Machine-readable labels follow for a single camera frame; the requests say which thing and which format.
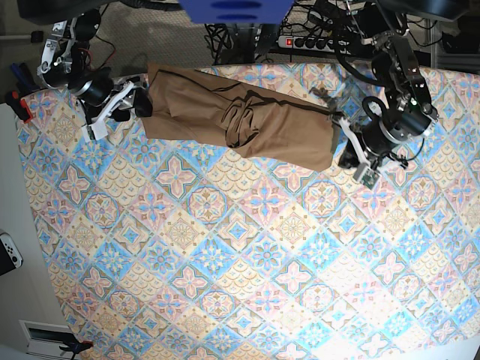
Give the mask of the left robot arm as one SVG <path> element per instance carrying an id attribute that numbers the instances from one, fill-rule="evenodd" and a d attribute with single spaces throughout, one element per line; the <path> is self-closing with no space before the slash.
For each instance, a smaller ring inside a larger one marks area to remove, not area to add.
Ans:
<path id="1" fill-rule="evenodd" d="M 334 20 L 334 54 L 357 80 L 383 88 L 385 100 L 375 96 L 363 99 L 361 105 L 370 121 L 349 128 L 349 139 L 338 165 L 352 169 L 368 164 L 372 170 L 378 170 L 388 158 L 406 168 L 411 158 L 396 154 L 395 148 L 429 137 L 438 120 L 431 93 L 407 39 L 407 18 L 385 9 L 379 1 L 366 1 L 358 10 L 353 10 L 347 1 L 345 7 L 344 13 Z M 360 73 L 342 53 L 341 41 L 352 27 L 356 28 L 354 41 L 372 50 L 372 76 Z"/>

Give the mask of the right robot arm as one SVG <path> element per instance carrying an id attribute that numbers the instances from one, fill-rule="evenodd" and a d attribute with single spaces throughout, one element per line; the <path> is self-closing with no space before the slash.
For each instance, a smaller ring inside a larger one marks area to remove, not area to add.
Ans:
<path id="1" fill-rule="evenodd" d="M 92 66 L 90 40 L 97 37 L 100 24 L 98 9 L 55 23 L 37 75 L 51 89 L 65 86 L 79 101 L 88 126 L 105 119 L 127 122 L 133 115 L 151 116 L 153 106 L 141 76 L 113 79 L 106 64 Z"/>

